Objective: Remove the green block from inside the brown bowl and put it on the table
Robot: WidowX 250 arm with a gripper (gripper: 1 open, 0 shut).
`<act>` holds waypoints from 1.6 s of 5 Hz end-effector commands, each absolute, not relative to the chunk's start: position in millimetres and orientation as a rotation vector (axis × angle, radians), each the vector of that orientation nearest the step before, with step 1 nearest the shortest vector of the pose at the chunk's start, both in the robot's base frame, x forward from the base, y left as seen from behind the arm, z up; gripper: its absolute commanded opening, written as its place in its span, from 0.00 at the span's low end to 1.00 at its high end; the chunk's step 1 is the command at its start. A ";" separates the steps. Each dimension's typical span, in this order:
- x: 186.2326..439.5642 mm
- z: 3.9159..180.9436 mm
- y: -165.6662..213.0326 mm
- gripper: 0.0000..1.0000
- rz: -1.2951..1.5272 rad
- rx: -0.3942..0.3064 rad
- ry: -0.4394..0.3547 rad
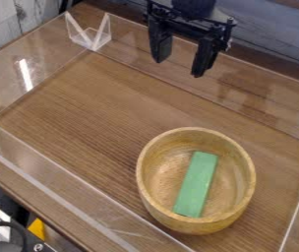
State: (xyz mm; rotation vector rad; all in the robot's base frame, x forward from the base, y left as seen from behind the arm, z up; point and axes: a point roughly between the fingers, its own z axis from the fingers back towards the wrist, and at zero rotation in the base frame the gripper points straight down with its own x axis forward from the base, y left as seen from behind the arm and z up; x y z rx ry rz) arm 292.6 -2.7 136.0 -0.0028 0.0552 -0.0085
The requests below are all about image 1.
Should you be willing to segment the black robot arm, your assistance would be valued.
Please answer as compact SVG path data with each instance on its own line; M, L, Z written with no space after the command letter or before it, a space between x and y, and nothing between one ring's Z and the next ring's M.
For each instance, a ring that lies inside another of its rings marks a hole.
M162 63L171 56L178 34L198 44L191 74L202 77L212 68L219 52L231 46L237 20L216 8L216 0L147 0L144 16L155 62Z

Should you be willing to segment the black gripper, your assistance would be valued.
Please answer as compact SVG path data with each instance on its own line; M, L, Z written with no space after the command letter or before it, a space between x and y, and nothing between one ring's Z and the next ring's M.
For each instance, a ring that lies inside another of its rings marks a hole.
M220 27L231 33L238 25L237 20L216 8L216 0L147 0L147 15L204 31ZM155 62L162 63L171 56L174 38L167 24L154 17L148 18L151 55ZM212 67L218 52L216 39L203 37L191 65L191 74L196 78Z

